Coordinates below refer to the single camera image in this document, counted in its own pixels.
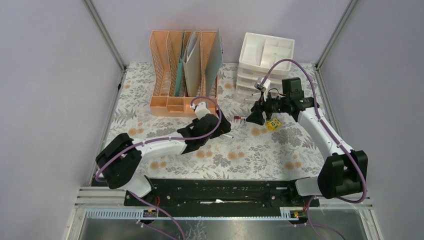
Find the black cap white marker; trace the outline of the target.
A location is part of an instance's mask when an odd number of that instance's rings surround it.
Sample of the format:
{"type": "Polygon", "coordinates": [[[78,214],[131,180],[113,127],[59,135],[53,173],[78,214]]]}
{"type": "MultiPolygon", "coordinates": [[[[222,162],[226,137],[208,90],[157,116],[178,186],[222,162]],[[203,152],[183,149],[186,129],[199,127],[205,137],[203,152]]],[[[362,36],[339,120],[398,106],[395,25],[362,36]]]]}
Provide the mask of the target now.
{"type": "Polygon", "coordinates": [[[224,137],[227,137],[227,138],[229,138],[229,139],[233,139],[233,138],[234,138],[234,136],[229,135],[229,134],[226,134],[226,133],[224,133],[224,134],[223,134],[223,136],[224,136],[224,137]]]}

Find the white plastic drawer unit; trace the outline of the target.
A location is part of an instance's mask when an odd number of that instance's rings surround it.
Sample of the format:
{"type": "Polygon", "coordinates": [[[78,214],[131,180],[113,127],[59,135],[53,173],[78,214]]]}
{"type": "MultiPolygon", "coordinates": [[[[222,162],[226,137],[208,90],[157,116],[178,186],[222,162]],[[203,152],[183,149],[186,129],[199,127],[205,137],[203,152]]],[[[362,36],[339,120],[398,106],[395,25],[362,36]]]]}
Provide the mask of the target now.
{"type": "Polygon", "coordinates": [[[294,49],[293,39],[247,32],[239,56],[233,100],[239,103],[256,101],[260,91],[255,83],[262,80],[277,61],[292,59],[294,49]]]}

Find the light blue folder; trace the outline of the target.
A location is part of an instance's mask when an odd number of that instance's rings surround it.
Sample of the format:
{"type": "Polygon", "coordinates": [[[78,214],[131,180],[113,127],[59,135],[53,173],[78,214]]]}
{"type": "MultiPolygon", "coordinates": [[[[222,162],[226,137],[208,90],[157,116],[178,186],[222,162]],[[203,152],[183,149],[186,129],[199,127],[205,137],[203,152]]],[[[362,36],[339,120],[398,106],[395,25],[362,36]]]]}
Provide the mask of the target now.
{"type": "Polygon", "coordinates": [[[205,67],[205,95],[210,96],[215,79],[218,76],[219,69],[223,62],[223,46],[220,36],[220,29],[216,30],[216,34],[209,52],[207,65],[205,67]]]}

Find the teal folder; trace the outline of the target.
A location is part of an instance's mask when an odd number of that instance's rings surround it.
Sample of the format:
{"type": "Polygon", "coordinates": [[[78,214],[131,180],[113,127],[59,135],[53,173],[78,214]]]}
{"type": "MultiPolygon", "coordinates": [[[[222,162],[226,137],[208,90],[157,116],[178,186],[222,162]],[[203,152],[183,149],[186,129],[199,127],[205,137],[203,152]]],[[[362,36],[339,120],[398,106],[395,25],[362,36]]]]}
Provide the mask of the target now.
{"type": "Polygon", "coordinates": [[[185,39],[185,31],[182,32],[180,55],[179,55],[178,64],[177,64],[177,74],[176,74],[175,90],[174,90],[175,97],[178,97],[180,95],[180,85],[181,85],[181,79],[183,75],[183,58],[184,58],[184,52],[185,52],[184,39],[185,39]]]}

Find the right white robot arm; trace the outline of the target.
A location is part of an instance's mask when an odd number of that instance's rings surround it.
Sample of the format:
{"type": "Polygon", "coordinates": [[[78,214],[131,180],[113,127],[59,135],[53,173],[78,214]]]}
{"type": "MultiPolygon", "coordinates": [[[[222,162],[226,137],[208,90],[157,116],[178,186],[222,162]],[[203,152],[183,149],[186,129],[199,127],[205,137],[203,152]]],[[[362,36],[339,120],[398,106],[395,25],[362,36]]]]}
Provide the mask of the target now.
{"type": "Polygon", "coordinates": [[[287,113],[307,131],[324,159],[318,176],[294,181],[295,187],[286,193],[287,201],[299,206],[307,196],[342,200],[344,196],[362,193],[359,199],[362,202],[367,194],[366,153],[354,150],[336,133],[324,118],[316,98],[305,97],[300,78],[283,79],[281,82],[282,95],[273,97],[270,93],[271,81],[258,79],[255,87],[260,90],[260,97],[246,121],[264,125],[273,114],[287,113]]]}

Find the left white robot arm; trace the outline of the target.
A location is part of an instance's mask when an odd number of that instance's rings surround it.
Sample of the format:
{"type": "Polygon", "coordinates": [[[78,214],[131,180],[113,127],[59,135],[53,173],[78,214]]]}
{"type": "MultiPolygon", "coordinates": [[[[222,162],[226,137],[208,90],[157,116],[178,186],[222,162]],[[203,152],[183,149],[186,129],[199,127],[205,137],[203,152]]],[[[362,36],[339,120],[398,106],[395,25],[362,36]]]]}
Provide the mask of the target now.
{"type": "Polygon", "coordinates": [[[99,168],[95,180],[105,182],[112,190],[135,194],[144,206],[152,204],[155,192],[148,177],[137,173],[139,164],[143,160],[197,151],[208,140],[229,133],[231,123],[222,112],[219,115],[208,113],[170,135],[157,138],[135,139],[127,133],[119,134],[95,158],[99,168]]]}

